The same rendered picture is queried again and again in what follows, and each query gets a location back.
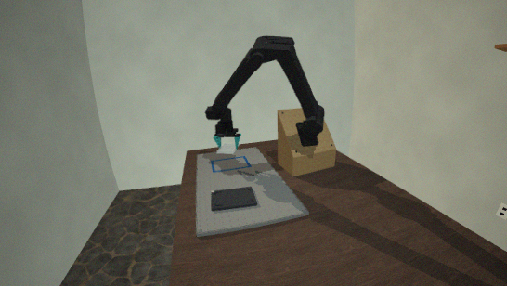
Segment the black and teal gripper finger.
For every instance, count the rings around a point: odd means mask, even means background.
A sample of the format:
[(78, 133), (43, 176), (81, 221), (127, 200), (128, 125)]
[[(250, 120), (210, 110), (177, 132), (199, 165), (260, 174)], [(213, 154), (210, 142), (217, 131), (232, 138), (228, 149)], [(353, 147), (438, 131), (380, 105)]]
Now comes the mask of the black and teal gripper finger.
[(241, 138), (241, 134), (240, 134), (240, 136), (239, 136), (239, 137), (235, 137), (235, 145), (236, 145), (236, 149), (238, 148), (240, 138)]
[(214, 136), (214, 141), (217, 143), (218, 147), (220, 148), (221, 147), (221, 137)]

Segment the white well plate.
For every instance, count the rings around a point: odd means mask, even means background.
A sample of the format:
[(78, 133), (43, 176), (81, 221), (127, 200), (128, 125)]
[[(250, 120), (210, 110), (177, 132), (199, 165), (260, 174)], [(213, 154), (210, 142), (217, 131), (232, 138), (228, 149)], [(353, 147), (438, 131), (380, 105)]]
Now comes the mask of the white well plate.
[(216, 154), (234, 154), (236, 151), (235, 143), (224, 143), (218, 150)]

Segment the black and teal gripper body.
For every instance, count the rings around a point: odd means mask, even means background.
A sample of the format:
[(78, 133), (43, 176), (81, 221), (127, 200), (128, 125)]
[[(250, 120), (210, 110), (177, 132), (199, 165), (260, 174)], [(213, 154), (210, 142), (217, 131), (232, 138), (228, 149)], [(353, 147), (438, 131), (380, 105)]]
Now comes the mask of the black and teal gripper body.
[(233, 128), (232, 132), (227, 132), (225, 137), (239, 137), (241, 134), (237, 134), (239, 132), (238, 128)]

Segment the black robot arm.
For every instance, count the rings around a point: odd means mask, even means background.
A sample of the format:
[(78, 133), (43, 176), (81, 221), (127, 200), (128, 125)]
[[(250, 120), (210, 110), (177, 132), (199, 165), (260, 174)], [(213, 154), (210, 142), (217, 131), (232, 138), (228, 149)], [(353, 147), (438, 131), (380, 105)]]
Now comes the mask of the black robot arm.
[(247, 56), (218, 94), (213, 106), (207, 107), (206, 118), (224, 121), (217, 122), (215, 126), (215, 132), (219, 137), (225, 137), (227, 132), (232, 132), (233, 121), (227, 122), (232, 119), (228, 104), (263, 63), (273, 60), (276, 60), (284, 70), (302, 106), (305, 121), (296, 124), (302, 146), (316, 146), (319, 143), (317, 136), (323, 131), (325, 111), (314, 98), (291, 37), (258, 37), (253, 48), (248, 51)]

